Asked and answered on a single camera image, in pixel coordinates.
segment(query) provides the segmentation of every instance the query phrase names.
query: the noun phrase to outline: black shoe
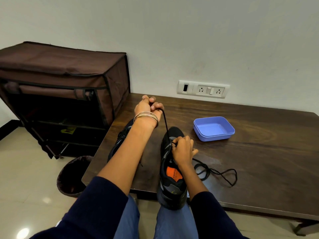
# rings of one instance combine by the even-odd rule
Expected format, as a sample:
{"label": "black shoe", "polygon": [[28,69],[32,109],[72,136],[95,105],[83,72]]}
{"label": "black shoe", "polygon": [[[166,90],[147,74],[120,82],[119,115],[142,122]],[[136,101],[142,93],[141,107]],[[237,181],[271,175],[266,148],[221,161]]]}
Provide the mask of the black shoe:
{"label": "black shoe", "polygon": [[184,137],[183,132],[177,127],[171,127],[168,130],[168,136],[164,135],[160,148],[162,161],[157,200],[170,210],[181,209],[187,199],[186,183],[172,154],[172,141],[179,136]]}
{"label": "black shoe", "polygon": [[110,153],[108,154],[107,161],[109,161],[113,157],[113,155],[116,153],[116,151],[122,145],[122,143],[125,140],[127,134],[131,130],[132,125],[133,125],[133,119],[130,120],[129,123],[126,124],[125,128],[118,134],[117,141],[116,141],[114,147],[112,148],[112,150],[110,151]]}

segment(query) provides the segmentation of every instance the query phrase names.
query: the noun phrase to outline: person's left hand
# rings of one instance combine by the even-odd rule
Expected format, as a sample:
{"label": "person's left hand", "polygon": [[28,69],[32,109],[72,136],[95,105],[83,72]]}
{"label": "person's left hand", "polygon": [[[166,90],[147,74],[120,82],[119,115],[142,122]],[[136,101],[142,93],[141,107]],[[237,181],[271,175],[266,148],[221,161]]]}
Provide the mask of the person's left hand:
{"label": "person's left hand", "polygon": [[151,98],[149,98],[147,95],[142,96],[142,100],[136,105],[134,109],[135,115],[140,112],[152,112],[153,114],[155,114],[158,121],[160,121],[162,111],[158,110],[158,108],[161,108],[164,110],[164,106],[162,103],[158,103],[155,101],[156,101],[156,98],[154,96],[152,96]]}

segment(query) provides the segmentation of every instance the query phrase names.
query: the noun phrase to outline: navy blue sleeve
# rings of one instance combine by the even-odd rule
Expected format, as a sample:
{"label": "navy blue sleeve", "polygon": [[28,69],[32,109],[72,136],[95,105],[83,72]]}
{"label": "navy blue sleeve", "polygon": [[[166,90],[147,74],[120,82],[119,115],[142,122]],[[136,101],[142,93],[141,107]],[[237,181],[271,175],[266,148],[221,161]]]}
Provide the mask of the navy blue sleeve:
{"label": "navy blue sleeve", "polygon": [[113,238],[127,201],[112,182],[94,177],[57,227],[32,238]]}
{"label": "navy blue sleeve", "polygon": [[201,238],[246,238],[215,199],[212,193],[204,191],[194,196],[190,203],[198,237]]}

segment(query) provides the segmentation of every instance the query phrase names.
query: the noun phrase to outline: blue jeans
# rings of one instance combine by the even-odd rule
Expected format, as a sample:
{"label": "blue jeans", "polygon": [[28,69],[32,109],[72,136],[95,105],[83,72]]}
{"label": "blue jeans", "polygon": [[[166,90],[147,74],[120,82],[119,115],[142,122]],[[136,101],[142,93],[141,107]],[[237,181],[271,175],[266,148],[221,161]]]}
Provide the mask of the blue jeans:
{"label": "blue jeans", "polygon": [[[123,211],[114,239],[138,239],[138,222],[140,213],[133,198]],[[161,206],[157,214],[154,239],[198,239],[194,217],[186,204],[182,209],[172,211]]]}

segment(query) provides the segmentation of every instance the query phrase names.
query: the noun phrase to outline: bangle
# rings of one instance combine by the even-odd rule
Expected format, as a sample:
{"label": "bangle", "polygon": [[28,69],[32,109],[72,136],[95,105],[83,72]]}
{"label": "bangle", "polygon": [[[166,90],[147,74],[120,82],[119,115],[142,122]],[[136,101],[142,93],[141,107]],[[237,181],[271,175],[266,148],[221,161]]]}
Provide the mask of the bangle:
{"label": "bangle", "polygon": [[152,118],[154,118],[156,120],[156,127],[155,128],[157,128],[158,125],[159,125],[159,120],[158,120],[157,116],[154,113],[152,113],[152,112],[140,112],[140,113],[136,114],[136,116],[134,117],[133,122],[135,122],[135,120],[137,118],[139,118],[139,117],[152,117]]}

